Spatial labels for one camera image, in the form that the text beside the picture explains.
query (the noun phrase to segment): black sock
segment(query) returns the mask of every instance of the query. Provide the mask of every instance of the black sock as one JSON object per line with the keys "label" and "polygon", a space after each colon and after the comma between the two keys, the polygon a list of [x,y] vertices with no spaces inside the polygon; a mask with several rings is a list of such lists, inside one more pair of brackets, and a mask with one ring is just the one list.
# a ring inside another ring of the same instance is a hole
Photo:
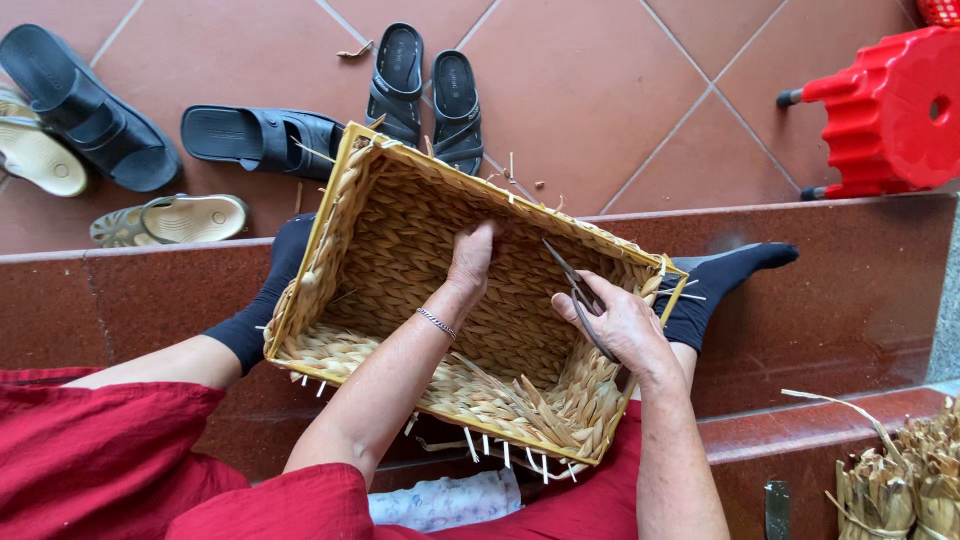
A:
{"label": "black sock", "polygon": [[228,346],[240,358],[244,375],[263,359],[262,327],[273,318],[280,295],[300,270],[316,215],[299,215],[280,228],[271,249],[270,276],[260,293],[246,309],[204,332],[204,335]]}
{"label": "black sock", "polygon": [[[685,343],[701,353],[704,332],[710,315],[727,293],[747,281],[757,270],[780,268],[800,256],[800,250],[790,244],[751,244],[727,253],[710,257],[674,258],[674,265],[690,275],[683,294],[699,296],[706,300],[681,297],[677,300],[670,318],[663,329],[667,341]],[[660,290],[677,286],[680,277],[667,274]],[[654,312],[663,315],[670,296],[658,295]]]}

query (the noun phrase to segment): wrinkled hand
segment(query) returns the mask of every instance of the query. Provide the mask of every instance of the wrinkled hand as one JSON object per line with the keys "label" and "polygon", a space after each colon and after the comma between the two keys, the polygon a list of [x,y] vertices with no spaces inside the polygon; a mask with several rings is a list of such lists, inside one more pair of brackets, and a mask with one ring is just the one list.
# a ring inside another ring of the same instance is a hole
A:
{"label": "wrinkled hand", "polygon": [[453,242],[453,262],[446,282],[457,288],[470,308],[476,307],[487,294],[487,270],[503,238],[504,225],[493,219],[470,225]]}
{"label": "wrinkled hand", "polygon": [[[664,369],[680,369],[673,350],[660,326],[660,318],[643,299],[592,272],[580,275],[607,305],[607,312],[599,317],[582,308],[597,338],[614,353],[623,365],[640,378],[656,377]],[[552,299],[553,308],[570,324],[580,329],[589,339],[583,322],[577,316],[573,300],[558,293]]]}

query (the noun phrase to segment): slide sandal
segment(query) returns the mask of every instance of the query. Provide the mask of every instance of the slide sandal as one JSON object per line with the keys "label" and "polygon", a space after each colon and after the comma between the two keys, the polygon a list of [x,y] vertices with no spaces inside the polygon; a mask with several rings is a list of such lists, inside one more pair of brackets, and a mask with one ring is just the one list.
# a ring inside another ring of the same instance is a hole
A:
{"label": "slide sandal", "polygon": [[198,160],[232,161],[248,171],[283,173],[329,180],[344,125],[333,118],[288,109],[243,109],[194,105],[183,113],[180,137],[187,153]]}
{"label": "slide sandal", "polygon": [[216,242],[243,231],[249,213],[233,195],[160,197],[94,221],[90,238],[104,248]]}
{"label": "slide sandal", "polygon": [[18,26],[0,42],[0,64],[43,125],[117,184],[153,191],[180,174],[170,138],[111,94],[60,37],[36,24]]}
{"label": "slide sandal", "polygon": [[423,38],[402,22],[387,27],[370,82],[367,124],[386,114],[376,130],[416,148],[420,141],[420,96],[423,94]]}
{"label": "slide sandal", "polygon": [[0,166],[51,195],[76,197],[86,189],[80,161],[43,132],[39,117],[8,85],[0,84]]}
{"label": "slide sandal", "polygon": [[483,161],[480,96],[463,54],[443,51],[433,61],[433,151],[437,159],[476,176]]}

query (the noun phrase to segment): white sandal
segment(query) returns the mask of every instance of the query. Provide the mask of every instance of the white sandal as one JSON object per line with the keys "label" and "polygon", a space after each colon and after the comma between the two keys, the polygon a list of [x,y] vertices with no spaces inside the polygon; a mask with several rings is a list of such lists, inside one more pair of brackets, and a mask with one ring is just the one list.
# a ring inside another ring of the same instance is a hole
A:
{"label": "white sandal", "polygon": [[160,197],[94,221],[90,238],[105,248],[217,242],[243,231],[249,213],[233,195]]}
{"label": "white sandal", "polygon": [[86,171],[73,154],[43,131],[37,116],[9,85],[0,84],[0,166],[58,197],[86,189]]}

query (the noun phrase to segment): black sandal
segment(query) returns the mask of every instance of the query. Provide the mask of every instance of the black sandal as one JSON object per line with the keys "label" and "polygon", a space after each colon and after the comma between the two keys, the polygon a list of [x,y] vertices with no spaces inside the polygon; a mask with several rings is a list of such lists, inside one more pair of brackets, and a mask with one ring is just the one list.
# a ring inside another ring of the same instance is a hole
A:
{"label": "black sandal", "polygon": [[59,36],[36,24],[18,26],[0,42],[0,63],[43,124],[114,182],[144,192],[180,175],[170,137],[110,93]]}
{"label": "black sandal", "polygon": [[306,110],[194,105],[180,123],[183,148],[198,160],[232,161],[248,171],[321,181],[330,179],[332,160],[297,142],[330,158],[343,136],[343,124]]}
{"label": "black sandal", "polygon": [[420,33],[402,22],[388,26],[373,67],[367,123],[386,114],[386,120],[376,130],[414,148],[420,141],[418,100],[423,94],[422,68]]}
{"label": "black sandal", "polygon": [[469,60],[457,51],[443,51],[433,62],[433,111],[437,159],[476,176],[483,161],[480,96]]}

